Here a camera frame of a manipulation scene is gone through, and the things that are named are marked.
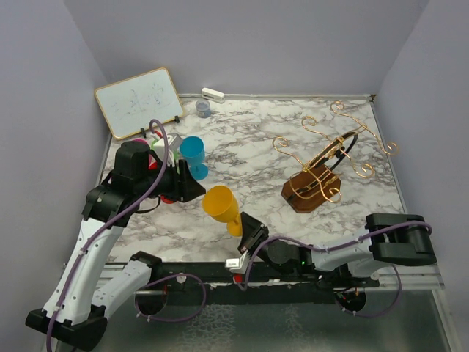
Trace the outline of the red wine glass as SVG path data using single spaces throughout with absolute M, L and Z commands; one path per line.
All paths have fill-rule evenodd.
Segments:
M 167 199 L 167 198 L 165 198 L 164 196 L 160 196 L 160 200 L 161 200 L 161 202 L 163 202 L 163 203 L 165 203 L 165 204 L 174 204 L 174 203 L 175 203 L 174 200 Z

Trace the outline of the yellow wine glass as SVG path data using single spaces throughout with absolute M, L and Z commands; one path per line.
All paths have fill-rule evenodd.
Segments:
M 204 195 L 202 208 L 213 219 L 226 224 L 230 235 L 234 237 L 242 235 L 239 205 L 230 188 L 222 185 L 212 187 Z

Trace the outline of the blue wine glass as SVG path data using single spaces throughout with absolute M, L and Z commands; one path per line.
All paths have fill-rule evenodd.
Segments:
M 180 145 L 180 154 L 189 165 L 189 170 L 195 180 L 203 180 L 208 176 L 208 168 L 204 164 L 204 142 L 197 136 L 188 136 Z

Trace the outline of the magenta wine glass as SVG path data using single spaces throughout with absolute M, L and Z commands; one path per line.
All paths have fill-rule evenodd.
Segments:
M 150 148 L 149 144 L 143 139 L 134 139 L 131 142 L 134 145 L 137 145 L 140 150 L 147 151 L 149 169 L 157 169 L 159 159 L 158 156 L 155 154 L 155 151 Z

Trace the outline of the green wine glass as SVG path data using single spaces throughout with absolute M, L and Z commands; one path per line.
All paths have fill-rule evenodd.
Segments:
M 179 158 L 179 147 L 182 144 L 182 139 L 180 137 L 174 137 L 168 139 L 169 141 L 169 154 L 167 158 L 167 165 L 168 166 L 176 166 L 176 161 Z M 154 140 L 152 144 L 150 145 L 151 149 L 155 152 L 157 155 L 158 159 L 160 161 L 163 160 L 164 157 L 164 140 L 159 139 L 159 140 Z

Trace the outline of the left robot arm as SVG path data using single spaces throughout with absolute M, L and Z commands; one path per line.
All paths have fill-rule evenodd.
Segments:
M 160 259 L 140 253 L 117 279 L 96 288 L 110 251 L 143 200 L 190 202 L 205 194 L 187 161 L 170 161 L 167 166 L 163 161 L 148 144 L 121 144 L 114 168 L 86 196 L 78 239 L 59 284 L 43 307 L 28 313 L 26 326 L 49 340 L 92 351 L 111 315 L 134 290 L 151 290 L 161 283 Z

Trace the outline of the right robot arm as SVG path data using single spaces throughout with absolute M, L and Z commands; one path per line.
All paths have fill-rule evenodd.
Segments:
M 415 214 L 372 213 L 352 235 L 335 241 L 306 244 L 287 236 L 268 235 L 268 228 L 247 213 L 241 214 L 240 257 L 225 263 L 233 274 L 249 276 L 255 258 L 281 274 L 325 274 L 336 271 L 338 281 L 352 287 L 381 268 L 433 265 L 437 258 L 432 227 Z

